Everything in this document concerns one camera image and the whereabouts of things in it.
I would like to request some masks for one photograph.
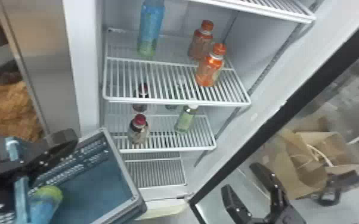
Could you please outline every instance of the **refrigerator door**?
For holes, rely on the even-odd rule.
[[[199,221],[359,223],[357,67],[359,30],[191,199]]]

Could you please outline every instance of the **brown paper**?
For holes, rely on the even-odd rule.
[[[291,131],[281,131],[264,145],[263,152],[262,164],[277,175],[291,200],[325,187],[327,173],[323,165]]]
[[[337,132],[297,132],[302,142],[308,144],[321,151],[334,165],[326,166],[327,173],[340,175],[359,167],[357,159],[347,150],[347,144]],[[320,162],[327,165],[324,158],[320,157]]]

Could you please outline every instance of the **plastic bottle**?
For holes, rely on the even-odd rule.
[[[177,84],[174,86],[172,92],[173,92],[173,96],[170,97],[170,99],[178,99],[178,97],[182,97],[182,93],[185,93],[185,87],[184,84],[186,82],[186,77],[185,76],[178,76],[177,78]],[[166,104],[165,105],[167,110],[176,110],[178,105],[176,104]]]
[[[176,133],[187,133],[192,125],[193,118],[199,106],[196,104],[185,105],[177,122],[174,125]]]
[[[209,53],[211,40],[213,35],[214,24],[210,20],[203,20],[202,26],[195,30],[193,33],[193,39],[188,49],[188,56],[195,60],[202,59],[206,54]]]
[[[146,121],[146,117],[143,114],[137,114],[134,119],[131,120],[128,128],[128,140],[132,144],[142,144],[146,141],[146,137],[149,135],[149,125]]]
[[[213,50],[204,59],[200,60],[196,70],[195,79],[200,86],[213,86],[222,68],[224,67],[224,54],[227,48],[223,43],[216,43]]]
[[[43,186],[30,198],[32,224],[48,224],[63,200],[63,193],[56,186]]]
[[[164,0],[145,0],[142,4],[137,50],[143,57],[151,58],[156,53],[164,11]]]
[[[138,97],[139,98],[149,98],[149,91],[146,83],[139,84],[138,86]],[[132,108],[137,112],[145,112],[147,110],[147,104],[133,104]]]

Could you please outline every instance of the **bottle cap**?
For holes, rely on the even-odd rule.
[[[202,29],[212,31],[214,27],[214,24],[210,20],[203,20],[202,21]]]
[[[197,105],[197,104],[189,104],[188,107],[191,108],[192,110],[196,110],[199,107],[199,105]]]
[[[143,114],[137,114],[134,118],[136,125],[144,125],[146,123],[146,117]]]
[[[226,51],[227,47],[223,43],[215,43],[212,52],[217,55],[224,55]]]

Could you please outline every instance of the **wire shelf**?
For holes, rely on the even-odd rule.
[[[198,104],[247,106],[250,99],[234,70],[223,70],[213,87],[199,86],[192,66],[107,60],[104,72],[104,98],[110,102],[148,104]],[[185,79],[178,86],[178,80]],[[140,98],[136,86],[146,83],[148,98]]]
[[[297,0],[188,0],[268,17],[311,23],[316,16]]]
[[[153,60],[136,50],[136,33],[108,29],[103,75],[103,97],[110,102],[145,104],[198,104],[228,107],[250,105],[241,80],[226,60],[213,87],[201,87],[194,78],[197,66],[187,55],[189,38],[161,35]],[[146,83],[148,98],[140,98],[138,87]]]
[[[125,164],[139,188],[186,184],[180,159],[126,161]]]
[[[216,148],[216,140],[209,120],[201,112],[195,115],[193,124],[187,133],[175,133],[174,125],[182,106],[178,106],[177,111],[168,112],[170,114],[148,113],[148,108],[146,113],[143,114],[146,116],[147,123],[150,126],[150,134],[144,144],[133,145],[126,135],[129,123],[135,117],[132,113],[125,114],[131,108],[131,104],[106,103],[105,126],[110,132],[115,146],[121,153],[167,153],[213,150]]]

